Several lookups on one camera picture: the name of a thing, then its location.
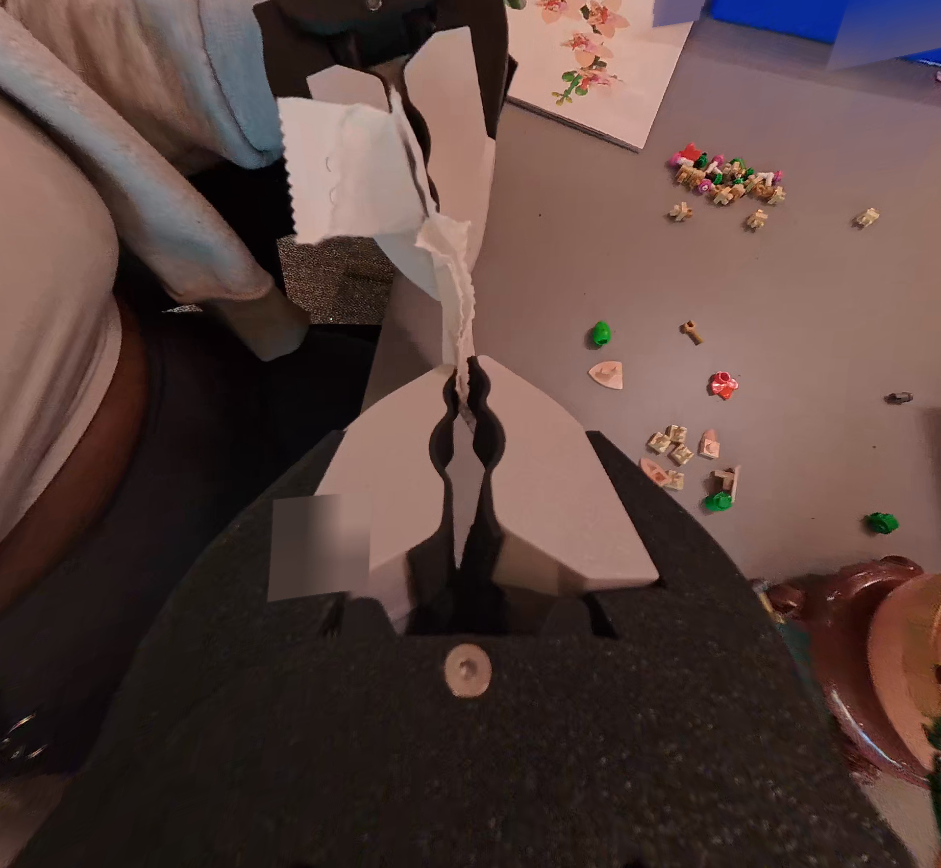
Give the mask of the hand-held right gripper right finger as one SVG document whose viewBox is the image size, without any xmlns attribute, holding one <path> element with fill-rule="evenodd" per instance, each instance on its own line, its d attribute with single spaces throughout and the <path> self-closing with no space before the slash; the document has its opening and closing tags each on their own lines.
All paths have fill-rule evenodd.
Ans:
<svg viewBox="0 0 941 868">
<path fill-rule="evenodd" d="M 484 467 L 465 542 L 465 623 L 528 635 L 558 603 L 646 588 L 660 573 L 582 425 L 491 357 L 469 361 Z"/>
</svg>

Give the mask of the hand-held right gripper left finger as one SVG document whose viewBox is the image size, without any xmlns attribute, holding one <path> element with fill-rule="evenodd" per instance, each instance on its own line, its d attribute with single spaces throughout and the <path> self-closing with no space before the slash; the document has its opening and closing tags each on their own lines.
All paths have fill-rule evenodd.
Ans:
<svg viewBox="0 0 941 868">
<path fill-rule="evenodd" d="M 316 495 L 338 497 L 350 526 L 369 530 L 349 592 L 383 606 L 397 632 L 446 595 L 455 574 L 455 369 L 433 368 L 373 404 L 346 429 Z"/>
</svg>

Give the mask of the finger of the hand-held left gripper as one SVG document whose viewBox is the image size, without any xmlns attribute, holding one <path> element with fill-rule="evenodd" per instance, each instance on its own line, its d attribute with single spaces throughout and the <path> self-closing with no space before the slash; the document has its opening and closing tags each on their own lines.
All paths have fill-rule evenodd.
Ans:
<svg viewBox="0 0 941 868">
<path fill-rule="evenodd" d="M 342 106 L 362 104 L 389 106 L 385 82 L 380 75 L 333 65 L 306 79 L 314 100 Z"/>
<path fill-rule="evenodd" d="M 496 141 L 486 128 L 470 28 L 435 33 L 406 64 L 404 81 L 429 133 L 426 170 L 441 214 L 470 223 L 468 250 L 479 251 Z"/>
</svg>

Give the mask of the white paper bag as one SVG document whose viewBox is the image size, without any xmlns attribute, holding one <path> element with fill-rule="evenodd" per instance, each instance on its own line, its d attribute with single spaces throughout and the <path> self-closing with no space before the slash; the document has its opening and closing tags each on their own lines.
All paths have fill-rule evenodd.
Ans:
<svg viewBox="0 0 941 868">
<path fill-rule="evenodd" d="M 370 238 L 441 307 L 441 358 L 469 404 L 472 268 L 486 221 L 494 143 L 478 98 L 429 98 L 429 174 L 402 96 L 391 107 L 278 98 L 297 240 Z"/>
</svg>

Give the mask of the person's left forearm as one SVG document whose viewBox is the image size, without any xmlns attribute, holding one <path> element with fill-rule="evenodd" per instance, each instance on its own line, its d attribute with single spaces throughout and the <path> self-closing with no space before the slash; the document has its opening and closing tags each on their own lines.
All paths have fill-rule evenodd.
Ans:
<svg viewBox="0 0 941 868">
<path fill-rule="evenodd" d="M 283 153 L 254 6 L 267 0 L 2 0 L 2 10 L 186 176 Z"/>
</svg>

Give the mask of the grey desk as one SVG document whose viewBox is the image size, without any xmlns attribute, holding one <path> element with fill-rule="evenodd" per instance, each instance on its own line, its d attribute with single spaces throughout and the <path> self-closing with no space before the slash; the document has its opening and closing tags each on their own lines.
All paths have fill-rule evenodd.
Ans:
<svg viewBox="0 0 941 868">
<path fill-rule="evenodd" d="M 421 765 L 405 866 L 917 866 L 934 834 L 918 789 L 878 789 L 898 839 L 847 773 L 745 579 L 906 556 L 939 569 L 939 84 L 888 60 L 841 71 L 826 49 L 696 24 L 638 154 L 507 108 L 474 272 L 480 352 L 604 439 L 665 580 L 600 599 L 615 639 L 553 695 L 511 647 L 522 697 L 496 712 L 507 748 L 451 732 L 456 792 Z M 786 199 L 713 205 L 674 183 L 693 143 L 779 170 Z M 691 219 L 667 214 L 686 201 Z M 868 207 L 881 216 L 853 227 Z M 758 231 L 744 226 L 768 214 Z M 588 339 L 606 321 L 611 341 Z M 679 332 L 694 321 L 700 345 Z M 587 371 L 623 365 L 624 388 Z M 710 392 L 726 371 L 740 387 Z M 914 394 L 893 406 L 891 392 Z M 721 461 L 666 491 L 641 472 L 677 424 Z M 710 512 L 708 474 L 742 467 Z M 881 535 L 864 517 L 894 514 Z"/>
</svg>

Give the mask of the cluster of tan pink pieces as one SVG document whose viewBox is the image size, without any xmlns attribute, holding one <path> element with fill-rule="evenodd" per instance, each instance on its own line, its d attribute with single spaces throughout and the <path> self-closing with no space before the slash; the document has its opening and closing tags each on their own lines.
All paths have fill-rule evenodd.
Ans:
<svg viewBox="0 0 941 868">
<path fill-rule="evenodd" d="M 639 467 L 654 485 L 678 493 L 684 489 L 683 468 L 688 463 L 695 459 L 721 461 L 721 442 L 715 429 L 704 430 L 695 446 L 688 442 L 688 436 L 687 427 L 673 424 L 647 439 L 645 449 L 650 455 L 640 459 Z M 710 512 L 730 510 L 737 501 L 741 475 L 739 464 L 713 469 L 707 477 L 712 492 L 702 499 L 702 508 Z"/>
</svg>

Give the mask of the person's dark trousers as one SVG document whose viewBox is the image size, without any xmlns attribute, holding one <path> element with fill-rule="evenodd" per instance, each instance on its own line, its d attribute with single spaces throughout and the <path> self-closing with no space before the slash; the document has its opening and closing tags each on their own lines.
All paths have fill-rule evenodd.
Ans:
<svg viewBox="0 0 941 868">
<path fill-rule="evenodd" d="M 120 255 L 117 376 L 2 541 L 2 781 L 79 768 L 133 653 L 197 555 L 359 411 L 374 338 L 309 328 L 258 360 L 205 313 L 163 310 Z"/>
</svg>

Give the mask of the orchid picture instruction booklet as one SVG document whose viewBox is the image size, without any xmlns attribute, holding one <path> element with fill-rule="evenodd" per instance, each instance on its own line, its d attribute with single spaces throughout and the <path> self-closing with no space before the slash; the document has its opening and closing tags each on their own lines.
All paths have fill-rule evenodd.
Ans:
<svg viewBox="0 0 941 868">
<path fill-rule="evenodd" d="M 644 148 L 693 26 L 654 25 L 656 0 L 503 0 L 511 103 Z"/>
</svg>

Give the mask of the pile of mixed small bricks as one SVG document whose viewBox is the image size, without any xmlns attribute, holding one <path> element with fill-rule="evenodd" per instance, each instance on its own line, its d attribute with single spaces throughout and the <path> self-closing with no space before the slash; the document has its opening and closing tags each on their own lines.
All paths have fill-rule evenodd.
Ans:
<svg viewBox="0 0 941 868">
<path fill-rule="evenodd" d="M 740 157 L 710 154 L 693 143 L 673 153 L 666 167 L 676 185 L 713 205 L 750 197 L 775 206 L 786 199 L 781 171 L 754 169 Z"/>
</svg>

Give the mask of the toy brick orchid pot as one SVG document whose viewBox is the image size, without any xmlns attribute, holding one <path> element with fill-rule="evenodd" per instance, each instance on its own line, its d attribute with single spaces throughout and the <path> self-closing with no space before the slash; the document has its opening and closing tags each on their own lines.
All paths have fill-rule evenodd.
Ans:
<svg viewBox="0 0 941 868">
<path fill-rule="evenodd" d="M 806 634 L 811 680 L 846 752 L 928 788 L 940 708 L 940 576 L 890 555 L 804 576 L 764 594 Z"/>
</svg>

